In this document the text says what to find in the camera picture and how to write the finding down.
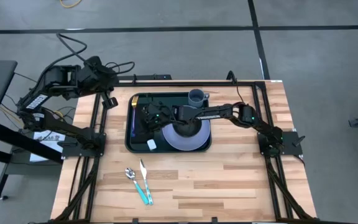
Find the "wooden table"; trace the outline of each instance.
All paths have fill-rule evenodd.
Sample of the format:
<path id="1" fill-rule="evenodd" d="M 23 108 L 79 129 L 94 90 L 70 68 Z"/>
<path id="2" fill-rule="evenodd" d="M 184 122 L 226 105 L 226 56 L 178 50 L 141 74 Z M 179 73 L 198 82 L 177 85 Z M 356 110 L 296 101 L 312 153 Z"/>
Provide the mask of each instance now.
<path id="1" fill-rule="evenodd" d="M 266 86 L 274 124 L 284 131 L 291 130 L 293 123 L 283 83 L 266 81 Z M 275 220 L 265 162 L 259 153 L 257 132 L 252 128 L 239 128 L 225 119 L 211 120 L 212 145 L 201 153 L 133 154 L 126 149 L 126 114 L 132 95 L 194 88 L 210 94 L 210 106 L 240 101 L 233 86 L 119 87 L 112 92 L 119 106 L 108 111 L 107 143 L 99 165 L 92 222 L 131 222 L 133 218 L 140 222 L 210 222 L 211 217 L 218 217 L 220 222 Z M 244 101 L 254 106 L 251 87 L 240 86 L 239 91 Z M 266 120 L 261 93 L 259 100 Z M 94 96 L 78 100 L 75 126 L 89 126 L 93 103 Z M 147 168 L 153 206 L 143 204 L 133 182 L 124 174 L 126 167 L 133 168 L 144 189 L 140 157 Z M 282 156 L 282 160 L 289 191 L 315 217 L 303 164 L 293 156 Z M 51 218 L 67 206 L 76 161 L 74 157 L 64 162 Z M 282 195 L 277 192 L 285 217 Z M 84 199 L 80 217 L 85 214 Z"/>

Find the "black tray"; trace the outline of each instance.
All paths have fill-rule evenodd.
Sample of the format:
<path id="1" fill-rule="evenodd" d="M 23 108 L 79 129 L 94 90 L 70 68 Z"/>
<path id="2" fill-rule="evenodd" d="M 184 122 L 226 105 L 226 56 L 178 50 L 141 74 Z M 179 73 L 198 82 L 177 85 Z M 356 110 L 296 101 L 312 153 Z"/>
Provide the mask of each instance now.
<path id="1" fill-rule="evenodd" d="M 138 105 L 150 103 L 153 99 L 154 102 L 161 101 L 164 105 L 171 107 L 173 105 L 181 106 L 181 105 L 188 105 L 188 92 L 184 93 L 138 93 L 136 94 L 139 96 L 139 99 L 137 101 Z M 157 145 L 157 148 L 154 150 L 150 150 L 147 143 L 142 144 L 134 144 L 131 143 L 131 124 L 132 124 L 132 96 L 129 99 L 128 103 L 128 114 L 127 114 L 127 125 L 125 130 L 125 146 L 127 149 L 133 153 L 165 153 L 165 152 L 203 152 L 207 150 L 211 145 L 211 134 L 209 134 L 208 140 L 198 149 L 192 150 L 192 151 L 181 151 L 178 150 L 165 140 L 162 130 L 157 131 L 154 133 L 153 140 L 155 141 L 155 144 Z M 204 101 L 205 107 L 208 107 L 208 100 Z"/>

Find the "metal spoon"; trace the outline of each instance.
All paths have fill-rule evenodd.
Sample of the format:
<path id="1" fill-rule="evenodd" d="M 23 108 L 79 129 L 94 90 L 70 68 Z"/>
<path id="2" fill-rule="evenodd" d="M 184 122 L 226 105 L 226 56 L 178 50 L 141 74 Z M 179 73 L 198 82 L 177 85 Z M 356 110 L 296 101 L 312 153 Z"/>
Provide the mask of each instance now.
<path id="1" fill-rule="evenodd" d="M 126 168 L 125 169 L 125 175 L 127 175 L 127 177 L 131 180 L 134 181 L 135 187 L 138 191 L 138 193 L 140 194 L 140 197 L 142 198 L 143 202 L 145 205 L 149 204 L 149 200 L 147 200 L 146 195 L 143 193 L 143 190 L 141 189 L 141 187 L 139 186 L 139 184 L 137 184 L 136 180 L 135 180 L 135 172 L 131 169 L 131 168 Z"/>

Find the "black table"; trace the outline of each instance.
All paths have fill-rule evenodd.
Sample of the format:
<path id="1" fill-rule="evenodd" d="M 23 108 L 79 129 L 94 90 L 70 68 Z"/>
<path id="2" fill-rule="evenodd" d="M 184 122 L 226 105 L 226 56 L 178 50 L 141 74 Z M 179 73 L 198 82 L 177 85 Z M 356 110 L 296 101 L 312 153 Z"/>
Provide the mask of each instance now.
<path id="1" fill-rule="evenodd" d="M 17 62 L 15 61 L 0 61 L 0 104 L 12 81 L 16 66 Z M 31 137 L 32 133 L 27 133 L 27 136 L 25 136 L 20 132 L 13 131 L 0 124 L 0 140 L 17 146 L 19 149 L 25 149 L 14 150 L 18 153 L 6 153 L 0 151 L 0 162 L 5 163 L 3 172 L 0 176 L 0 198 L 9 174 L 37 174 L 37 172 L 42 172 L 45 170 L 46 166 L 29 167 L 25 164 L 18 164 L 25 163 L 26 161 L 28 162 L 30 153 L 34 153 L 50 160 L 41 162 L 40 165 L 49 163 L 56 164 L 56 162 L 58 164 L 63 163 L 62 154 L 60 152 L 54 151 L 53 149 L 44 146 L 38 141 L 33 140 Z M 60 170 L 61 167 L 50 166 L 48 169 Z"/>

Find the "paper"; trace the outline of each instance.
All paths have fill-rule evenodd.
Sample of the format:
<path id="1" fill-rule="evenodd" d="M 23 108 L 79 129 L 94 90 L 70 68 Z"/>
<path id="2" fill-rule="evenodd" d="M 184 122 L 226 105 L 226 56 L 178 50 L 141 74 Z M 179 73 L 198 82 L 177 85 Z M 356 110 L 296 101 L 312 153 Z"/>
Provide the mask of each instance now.
<path id="1" fill-rule="evenodd" d="M 41 141 L 41 144 L 48 146 L 51 149 L 54 149 L 58 152 L 62 152 L 63 148 L 60 147 L 57 143 L 60 141 L 64 141 L 66 136 L 63 134 L 59 134 L 56 132 L 51 133 L 51 131 L 42 131 L 42 132 L 35 132 L 34 133 L 34 139 L 43 139 L 46 136 L 48 136 L 46 139 L 44 139 L 43 141 Z M 30 162 L 40 162 L 40 161 L 47 161 L 46 158 L 44 157 L 40 157 L 38 155 L 35 154 L 31 154 L 30 155 Z"/>

